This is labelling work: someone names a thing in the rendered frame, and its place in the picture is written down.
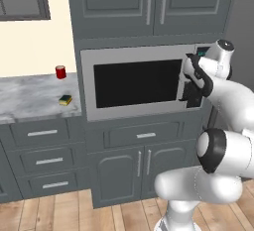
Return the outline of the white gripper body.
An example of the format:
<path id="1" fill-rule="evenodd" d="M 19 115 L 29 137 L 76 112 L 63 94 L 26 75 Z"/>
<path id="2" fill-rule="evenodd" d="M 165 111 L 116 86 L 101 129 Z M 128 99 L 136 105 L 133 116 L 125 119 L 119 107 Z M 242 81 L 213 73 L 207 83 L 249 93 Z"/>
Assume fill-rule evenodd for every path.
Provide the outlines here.
<path id="1" fill-rule="evenodd" d="M 198 56 L 190 56 L 184 63 L 183 72 L 187 79 L 194 81 L 195 83 L 199 83 L 202 81 L 201 77 L 201 68 L 198 65 L 199 57 Z"/>

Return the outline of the yellow and green sponge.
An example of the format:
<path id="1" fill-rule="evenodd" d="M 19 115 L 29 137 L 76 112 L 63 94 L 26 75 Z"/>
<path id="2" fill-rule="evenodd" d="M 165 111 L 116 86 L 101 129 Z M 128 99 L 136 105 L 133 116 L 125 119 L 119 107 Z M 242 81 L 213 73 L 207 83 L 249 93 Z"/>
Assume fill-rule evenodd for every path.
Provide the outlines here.
<path id="1" fill-rule="evenodd" d="M 72 101 L 71 95 L 63 95 L 59 99 L 59 105 L 68 106 L 71 103 L 71 101 Z"/>

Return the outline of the wide grey drawer front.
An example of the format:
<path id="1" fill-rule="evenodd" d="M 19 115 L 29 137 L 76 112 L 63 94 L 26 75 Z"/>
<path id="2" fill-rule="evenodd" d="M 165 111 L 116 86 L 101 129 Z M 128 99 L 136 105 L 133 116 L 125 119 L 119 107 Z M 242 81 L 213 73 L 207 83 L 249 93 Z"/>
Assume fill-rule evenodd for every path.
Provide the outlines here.
<path id="1" fill-rule="evenodd" d="M 137 134 L 156 133 L 156 137 L 137 139 Z M 104 133 L 104 146 L 116 148 L 139 144 L 172 141 L 183 132 L 181 121 L 163 121 L 150 124 L 115 127 Z"/>

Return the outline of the grey base cupboard door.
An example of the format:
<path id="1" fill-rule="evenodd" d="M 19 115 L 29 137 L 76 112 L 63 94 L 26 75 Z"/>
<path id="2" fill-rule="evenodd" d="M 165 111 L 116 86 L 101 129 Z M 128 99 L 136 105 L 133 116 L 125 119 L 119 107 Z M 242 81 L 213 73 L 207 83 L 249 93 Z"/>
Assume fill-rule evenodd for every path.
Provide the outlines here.
<path id="1" fill-rule="evenodd" d="M 141 173 L 137 177 L 138 152 L 142 152 Z M 143 147 L 106 152 L 96 164 L 97 207 L 135 201 L 141 193 Z"/>
<path id="2" fill-rule="evenodd" d="M 147 175 L 148 150 L 152 151 L 150 174 Z M 159 173 L 191 167 L 195 159 L 195 140 L 155 144 L 145 147 L 142 199 L 157 196 L 154 189 L 155 177 Z"/>

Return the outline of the red can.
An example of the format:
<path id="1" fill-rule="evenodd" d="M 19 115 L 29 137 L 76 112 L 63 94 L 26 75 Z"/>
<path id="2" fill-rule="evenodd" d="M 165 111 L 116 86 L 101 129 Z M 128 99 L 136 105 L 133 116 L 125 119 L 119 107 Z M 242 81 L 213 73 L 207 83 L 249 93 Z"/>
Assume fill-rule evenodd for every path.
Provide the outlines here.
<path id="1" fill-rule="evenodd" d="M 56 75 L 58 79 L 66 78 L 65 66 L 64 65 L 57 65 L 56 66 Z"/>

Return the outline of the plain grey cabinet panel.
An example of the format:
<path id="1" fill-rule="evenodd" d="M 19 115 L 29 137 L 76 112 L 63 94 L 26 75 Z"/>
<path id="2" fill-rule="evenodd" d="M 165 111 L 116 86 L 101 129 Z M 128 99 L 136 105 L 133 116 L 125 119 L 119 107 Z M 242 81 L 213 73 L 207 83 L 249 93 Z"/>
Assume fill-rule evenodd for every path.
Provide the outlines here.
<path id="1" fill-rule="evenodd" d="M 9 164 L 4 144 L 10 143 L 10 130 L 0 124 L 0 204 L 22 199 L 22 194 Z"/>

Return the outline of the grey wall cupboard door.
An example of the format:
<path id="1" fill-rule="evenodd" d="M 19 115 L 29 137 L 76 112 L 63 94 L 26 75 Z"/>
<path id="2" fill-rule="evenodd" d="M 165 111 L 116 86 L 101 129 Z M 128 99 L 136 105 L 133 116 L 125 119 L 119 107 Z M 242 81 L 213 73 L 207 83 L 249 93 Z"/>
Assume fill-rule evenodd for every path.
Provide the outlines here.
<path id="1" fill-rule="evenodd" d="M 76 39 L 149 36 L 147 0 L 69 0 L 71 24 Z"/>
<path id="2" fill-rule="evenodd" d="M 154 34 L 203 35 L 224 31 L 231 0 L 167 0 L 164 25 L 160 24 L 162 0 L 156 0 Z"/>

